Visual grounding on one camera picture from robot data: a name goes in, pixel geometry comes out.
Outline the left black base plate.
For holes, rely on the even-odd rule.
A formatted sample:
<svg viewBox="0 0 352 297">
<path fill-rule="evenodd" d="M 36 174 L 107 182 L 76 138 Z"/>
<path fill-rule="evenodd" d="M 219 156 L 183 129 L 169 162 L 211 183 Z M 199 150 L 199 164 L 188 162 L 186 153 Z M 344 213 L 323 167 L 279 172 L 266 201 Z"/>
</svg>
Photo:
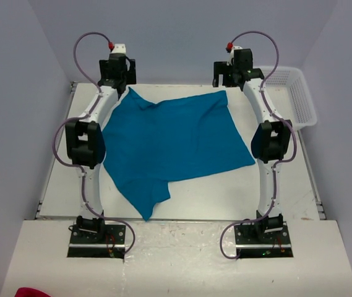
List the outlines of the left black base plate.
<svg viewBox="0 0 352 297">
<path fill-rule="evenodd" d="M 69 227 L 68 258 L 124 259 L 126 226 L 78 216 Z"/>
</svg>

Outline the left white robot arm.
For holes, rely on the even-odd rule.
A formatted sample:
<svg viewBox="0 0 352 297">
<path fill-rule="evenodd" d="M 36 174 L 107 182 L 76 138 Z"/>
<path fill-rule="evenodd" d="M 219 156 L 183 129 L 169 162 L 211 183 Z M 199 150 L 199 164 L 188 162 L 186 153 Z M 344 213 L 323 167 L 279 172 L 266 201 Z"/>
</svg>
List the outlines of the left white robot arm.
<svg viewBox="0 0 352 297">
<path fill-rule="evenodd" d="M 65 125 L 66 151 L 81 179 L 81 208 L 74 227 L 76 233 L 93 243 L 106 237 L 104 210 L 100 199 L 98 177 L 106 154 L 102 125 L 120 99 L 128 84 L 136 83 L 135 61 L 125 52 L 113 52 L 107 60 L 99 61 L 101 79 L 97 93 L 77 118 Z"/>
</svg>

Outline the blue t shirt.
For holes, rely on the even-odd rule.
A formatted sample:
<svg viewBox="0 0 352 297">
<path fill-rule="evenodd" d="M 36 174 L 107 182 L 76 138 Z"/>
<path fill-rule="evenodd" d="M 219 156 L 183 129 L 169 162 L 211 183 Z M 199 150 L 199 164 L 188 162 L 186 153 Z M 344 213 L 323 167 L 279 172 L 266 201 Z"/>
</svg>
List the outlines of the blue t shirt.
<svg viewBox="0 0 352 297">
<path fill-rule="evenodd" d="M 255 163 L 231 117 L 224 90 L 159 103 L 129 90 L 102 134 L 105 170 L 144 220 L 171 197 L 170 182 Z"/>
</svg>

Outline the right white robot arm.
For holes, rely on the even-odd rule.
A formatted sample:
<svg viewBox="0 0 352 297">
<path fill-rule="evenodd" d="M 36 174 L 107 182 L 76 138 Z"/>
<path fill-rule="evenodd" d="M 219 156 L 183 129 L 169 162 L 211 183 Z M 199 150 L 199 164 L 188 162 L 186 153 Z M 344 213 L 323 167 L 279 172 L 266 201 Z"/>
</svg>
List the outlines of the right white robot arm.
<svg viewBox="0 0 352 297">
<path fill-rule="evenodd" d="M 213 86 L 218 87 L 220 76 L 225 87 L 238 87 L 249 100 L 258 126 L 251 140 L 251 153 L 257 160 L 260 174 L 260 199 L 257 218 L 241 225 L 242 233 L 254 235 L 260 243 L 273 239 L 283 230 L 283 215 L 279 201 L 281 162 L 288 151 L 292 123 L 277 114 L 266 91 L 261 69 L 253 66 L 250 49 L 231 43 L 226 51 L 229 60 L 213 64 Z"/>
</svg>

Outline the white plastic basket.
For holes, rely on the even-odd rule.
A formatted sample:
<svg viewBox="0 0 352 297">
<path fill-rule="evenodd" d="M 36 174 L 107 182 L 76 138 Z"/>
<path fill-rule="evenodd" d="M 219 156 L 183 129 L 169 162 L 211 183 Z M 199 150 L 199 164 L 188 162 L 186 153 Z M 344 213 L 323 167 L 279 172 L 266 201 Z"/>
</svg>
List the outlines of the white plastic basket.
<svg viewBox="0 0 352 297">
<path fill-rule="evenodd" d="M 277 113 L 291 120 L 296 131 L 316 125 L 316 111 L 300 69 L 278 67 L 265 84 Z"/>
</svg>

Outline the red cloth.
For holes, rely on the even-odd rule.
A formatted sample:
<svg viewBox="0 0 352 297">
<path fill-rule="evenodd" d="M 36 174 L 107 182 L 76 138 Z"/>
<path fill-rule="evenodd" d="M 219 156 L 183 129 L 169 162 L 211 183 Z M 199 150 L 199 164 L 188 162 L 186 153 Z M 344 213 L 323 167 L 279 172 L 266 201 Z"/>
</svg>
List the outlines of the red cloth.
<svg viewBox="0 0 352 297">
<path fill-rule="evenodd" d="M 51 297 L 43 291 L 37 290 L 35 288 L 22 287 L 19 288 L 15 295 L 15 297 Z"/>
</svg>

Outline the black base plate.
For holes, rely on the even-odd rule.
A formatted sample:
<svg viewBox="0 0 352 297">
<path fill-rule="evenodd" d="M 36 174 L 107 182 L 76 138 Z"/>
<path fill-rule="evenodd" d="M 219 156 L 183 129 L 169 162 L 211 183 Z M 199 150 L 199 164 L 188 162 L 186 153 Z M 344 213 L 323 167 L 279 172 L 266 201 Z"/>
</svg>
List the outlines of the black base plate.
<svg viewBox="0 0 352 297">
<path fill-rule="evenodd" d="M 293 257 L 288 226 L 282 215 L 238 224 L 234 235 L 238 259 Z"/>
<path fill-rule="evenodd" d="M 68 258 L 124 259 L 126 226 L 78 216 L 69 227 Z"/>
</svg>

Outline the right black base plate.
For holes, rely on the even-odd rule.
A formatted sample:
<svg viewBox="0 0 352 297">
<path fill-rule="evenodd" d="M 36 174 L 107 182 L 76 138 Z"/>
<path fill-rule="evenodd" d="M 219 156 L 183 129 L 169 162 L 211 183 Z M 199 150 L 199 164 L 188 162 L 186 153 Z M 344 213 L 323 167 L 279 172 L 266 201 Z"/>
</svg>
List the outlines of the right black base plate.
<svg viewBox="0 0 352 297">
<path fill-rule="evenodd" d="M 238 259 L 293 257 L 288 226 L 282 215 L 238 224 L 234 235 Z"/>
</svg>

